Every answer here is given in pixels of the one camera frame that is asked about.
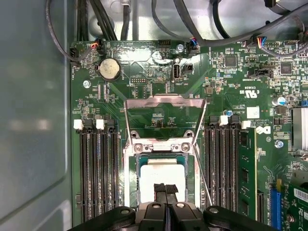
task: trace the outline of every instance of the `integrated circuit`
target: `integrated circuit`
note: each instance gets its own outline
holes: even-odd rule
[[[226,55],[225,56],[225,67],[236,67],[236,56],[235,55]]]
[[[282,75],[292,74],[292,63],[291,62],[281,62],[280,63],[280,73]]]

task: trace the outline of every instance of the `wire connector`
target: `wire connector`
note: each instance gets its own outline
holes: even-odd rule
[[[130,4],[131,4],[130,0],[121,0],[121,5],[122,6],[129,6],[129,9],[130,9]]]

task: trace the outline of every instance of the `capacitor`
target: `capacitor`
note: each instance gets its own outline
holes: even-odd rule
[[[282,141],[275,141],[275,147],[276,148],[282,148],[283,147],[283,142]]]
[[[227,117],[231,117],[232,115],[233,115],[233,111],[231,111],[231,110],[224,110],[223,111],[223,115],[225,116],[227,116]]]
[[[285,98],[284,97],[275,97],[272,101],[274,106],[284,106],[285,105]]]

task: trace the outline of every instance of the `white label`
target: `white label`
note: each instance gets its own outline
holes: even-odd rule
[[[258,97],[259,90],[240,90],[240,94],[245,94],[245,97],[248,99],[255,99]]]
[[[262,126],[259,126],[256,128],[256,133],[258,134],[270,134],[270,126],[265,126],[265,127],[262,127]]]
[[[294,196],[308,203],[308,193],[294,189]]]
[[[247,119],[259,119],[260,108],[259,107],[247,107]]]

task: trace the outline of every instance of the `white connector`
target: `white connector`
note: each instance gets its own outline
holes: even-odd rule
[[[81,119],[74,119],[74,125],[73,128],[76,130],[82,130],[83,129],[83,123]]]
[[[98,130],[104,130],[104,128],[105,128],[105,122],[104,122],[103,119],[97,119],[97,120],[96,120],[96,128],[97,128]]]

